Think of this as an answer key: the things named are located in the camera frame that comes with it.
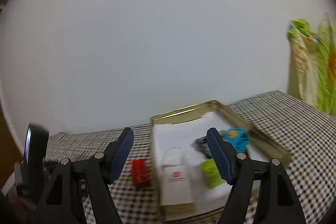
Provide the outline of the white paper liner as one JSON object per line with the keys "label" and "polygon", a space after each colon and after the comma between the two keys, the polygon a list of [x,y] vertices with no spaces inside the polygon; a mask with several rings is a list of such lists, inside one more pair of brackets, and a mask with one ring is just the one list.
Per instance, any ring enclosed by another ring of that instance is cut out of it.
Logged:
{"label": "white paper liner", "polygon": [[153,127],[155,164],[159,184],[162,184],[161,162],[166,150],[174,147],[181,148],[183,164],[187,166],[191,190],[197,208],[208,206],[213,209],[224,206],[231,189],[231,186],[227,183],[213,189],[207,188],[201,171],[201,163],[206,161],[206,157],[193,147],[194,140],[204,137],[207,130],[212,127],[218,131],[240,128],[240,126],[233,125],[227,119],[221,118],[214,111],[207,112],[201,118],[190,122],[157,124]]}

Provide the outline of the red toy brick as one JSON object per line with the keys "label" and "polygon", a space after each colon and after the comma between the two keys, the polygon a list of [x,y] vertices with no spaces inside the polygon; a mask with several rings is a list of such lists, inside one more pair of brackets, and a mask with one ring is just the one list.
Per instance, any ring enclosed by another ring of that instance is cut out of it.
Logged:
{"label": "red toy brick", "polygon": [[146,166],[145,159],[131,161],[131,182],[136,189],[151,186],[150,174]]}

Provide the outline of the grey black patterned block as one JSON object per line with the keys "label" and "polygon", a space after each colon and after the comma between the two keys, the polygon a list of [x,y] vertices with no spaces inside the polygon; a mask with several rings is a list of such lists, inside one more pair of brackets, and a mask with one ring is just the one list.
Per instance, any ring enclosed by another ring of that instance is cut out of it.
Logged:
{"label": "grey black patterned block", "polygon": [[206,137],[200,137],[198,139],[195,139],[192,143],[193,148],[202,153],[207,159],[212,159],[212,155],[210,153]]}

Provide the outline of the white Oriental Club box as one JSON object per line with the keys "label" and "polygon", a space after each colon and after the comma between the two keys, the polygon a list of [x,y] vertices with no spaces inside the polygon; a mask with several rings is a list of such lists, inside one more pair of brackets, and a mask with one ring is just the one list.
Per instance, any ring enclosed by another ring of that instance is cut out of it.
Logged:
{"label": "white Oriental Club box", "polygon": [[194,199],[187,167],[169,166],[162,171],[160,206],[165,213],[194,210]]}

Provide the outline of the white small box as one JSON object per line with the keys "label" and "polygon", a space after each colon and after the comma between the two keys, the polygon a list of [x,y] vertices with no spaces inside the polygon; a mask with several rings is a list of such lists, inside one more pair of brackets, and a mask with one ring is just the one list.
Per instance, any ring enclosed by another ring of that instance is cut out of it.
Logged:
{"label": "white small box", "polygon": [[183,150],[181,147],[173,147],[166,150],[161,160],[161,167],[179,166],[183,164]]}

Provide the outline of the green floral fabric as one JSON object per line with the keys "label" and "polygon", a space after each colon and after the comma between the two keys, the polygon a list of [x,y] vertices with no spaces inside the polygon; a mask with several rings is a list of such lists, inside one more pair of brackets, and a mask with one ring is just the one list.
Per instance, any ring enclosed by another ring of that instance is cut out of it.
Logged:
{"label": "green floral fabric", "polygon": [[315,31],[306,19],[291,20],[286,34],[299,98],[335,116],[335,19],[325,14]]}

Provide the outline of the checkered tablecloth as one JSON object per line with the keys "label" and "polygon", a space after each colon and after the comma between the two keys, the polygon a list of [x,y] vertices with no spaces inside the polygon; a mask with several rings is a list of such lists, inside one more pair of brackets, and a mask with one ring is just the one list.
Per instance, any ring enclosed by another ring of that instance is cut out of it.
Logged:
{"label": "checkered tablecloth", "polygon": [[[228,105],[256,129],[271,137],[292,154],[287,173],[297,192],[306,223],[319,223],[335,200],[335,118],[281,91],[256,95]],[[129,160],[144,158],[151,170],[151,125],[131,126],[134,145]],[[117,138],[123,128],[49,137],[46,161],[68,157],[87,159]],[[156,204],[155,186],[135,190],[127,178],[127,163],[119,180],[110,186],[124,223],[162,223]]]}

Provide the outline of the green toy brick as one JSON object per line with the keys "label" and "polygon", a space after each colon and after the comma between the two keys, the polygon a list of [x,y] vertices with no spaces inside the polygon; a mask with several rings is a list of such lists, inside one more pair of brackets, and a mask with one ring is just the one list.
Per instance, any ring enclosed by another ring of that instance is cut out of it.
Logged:
{"label": "green toy brick", "polygon": [[201,163],[201,171],[203,180],[208,189],[216,188],[226,182],[221,178],[214,159],[209,159]]}

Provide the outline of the blue yellow toy block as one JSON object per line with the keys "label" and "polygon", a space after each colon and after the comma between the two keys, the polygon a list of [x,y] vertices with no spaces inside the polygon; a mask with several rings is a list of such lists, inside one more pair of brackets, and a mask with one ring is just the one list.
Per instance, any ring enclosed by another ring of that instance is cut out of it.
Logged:
{"label": "blue yellow toy block", "polygon": [[229,128],[219,132],[222,139],[230,143],[237,153],[245,153],[248,145],[250,144],[250,138],[246,130],[240,128]]}

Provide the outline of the gold metal tin tray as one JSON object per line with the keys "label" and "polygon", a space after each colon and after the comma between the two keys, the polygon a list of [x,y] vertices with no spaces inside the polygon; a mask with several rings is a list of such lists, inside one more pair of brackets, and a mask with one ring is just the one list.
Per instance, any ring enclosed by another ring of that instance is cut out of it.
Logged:
{"label": "gold metal tin tray", "polygon": [[[199,103],[183,107],[177,110],[169,111],[163,114],[158,114],[151,119],[151,160],[152,166],[155,170],[154,179],[157,186],[159,179],[156,172],[155,154],[154,154],[154,137],[153,127],[157,124],[179,124],[190,122],[201,118],[207,112],[216,112],[221,118],[227,119],[235,126],[246,130],[249,134],[251,143],[248,146],[248,154],[251,159],[259,161],[269,161],[270,159],[279,159],[284,166],[288,166],[291,162],[291,154],[277,144],[274,140],[266,134],[257,130],[251,123],[242,117],[235,114],[227,106],[221,104],[216,100]],[[165,213],[163,212],[163,219],[167,223],[205,223],[212,221],[220,215],[223,206],[210,208],[208,206],[201,206],[197,208],[194,204],[193,211],[185,211],[180,213]]]}

